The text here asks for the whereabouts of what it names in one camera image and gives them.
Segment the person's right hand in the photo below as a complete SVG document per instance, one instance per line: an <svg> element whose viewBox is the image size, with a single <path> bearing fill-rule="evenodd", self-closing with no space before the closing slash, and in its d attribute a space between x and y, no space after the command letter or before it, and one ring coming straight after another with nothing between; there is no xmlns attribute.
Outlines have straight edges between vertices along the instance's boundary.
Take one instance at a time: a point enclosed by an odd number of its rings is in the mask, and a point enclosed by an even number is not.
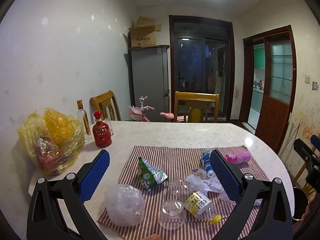
<svg viewBox="0 0 320 240"><path fill-rule="evenodd" d="M293 226L293 235L307 234L311 236L319 231L319 193L314 192L309 198L302 218Z"/></svg>

